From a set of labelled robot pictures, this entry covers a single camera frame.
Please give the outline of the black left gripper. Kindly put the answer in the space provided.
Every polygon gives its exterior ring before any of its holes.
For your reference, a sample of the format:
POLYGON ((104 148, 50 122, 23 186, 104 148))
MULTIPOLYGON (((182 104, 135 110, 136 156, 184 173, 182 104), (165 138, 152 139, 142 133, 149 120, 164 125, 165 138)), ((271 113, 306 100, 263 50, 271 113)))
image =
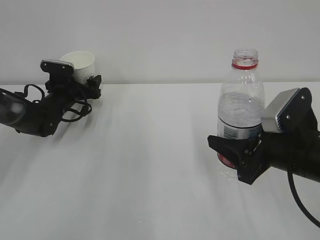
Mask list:
POLYGON ((99 99, 101 97, 101 83, 101 75, 90 76, 84 84, 72 80, 67 90, 76 99, 99 99))

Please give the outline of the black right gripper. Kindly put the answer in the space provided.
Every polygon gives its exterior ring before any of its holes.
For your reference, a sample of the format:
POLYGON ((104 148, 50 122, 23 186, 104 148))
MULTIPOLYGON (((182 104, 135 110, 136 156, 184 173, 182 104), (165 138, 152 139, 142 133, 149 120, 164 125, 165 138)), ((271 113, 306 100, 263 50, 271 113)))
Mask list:
POLYGON ((228 139, 215 135, 207 137, 208 146, 228 168, 237 168, 240 182, 252 185, 270 166, 266 157, 271 133, 260 133, 249 139, 228 139))

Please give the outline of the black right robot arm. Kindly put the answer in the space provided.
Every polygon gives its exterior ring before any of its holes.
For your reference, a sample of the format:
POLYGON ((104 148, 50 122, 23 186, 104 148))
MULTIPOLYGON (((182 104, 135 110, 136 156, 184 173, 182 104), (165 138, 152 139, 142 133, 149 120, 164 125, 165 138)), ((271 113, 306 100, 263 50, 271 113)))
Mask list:
POLYGON ((263 131, 250 139, 208 136, 208 146, 229 160, 239 181, 252 185, 270 167, 320 180, 320 132, 307 87, 280 92, 265 108, 263 131))

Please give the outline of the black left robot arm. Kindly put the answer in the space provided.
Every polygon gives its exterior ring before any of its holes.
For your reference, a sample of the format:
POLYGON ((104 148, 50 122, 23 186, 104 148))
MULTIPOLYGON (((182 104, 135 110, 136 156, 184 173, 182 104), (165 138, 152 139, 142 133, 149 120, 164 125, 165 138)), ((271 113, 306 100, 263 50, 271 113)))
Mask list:
POLYGON ((40 99, 27 100, 30 84, 22 92, 0 90, 0 123, 18 133, 47 137, 60 122, 74 123, 92 112, 89 100, 101 97, 102 77, 88 76, 80 83, 74 77, 74 65, 60 60, 44 59, 40 68, 49 74, 45 90, 35 86, 40 99))

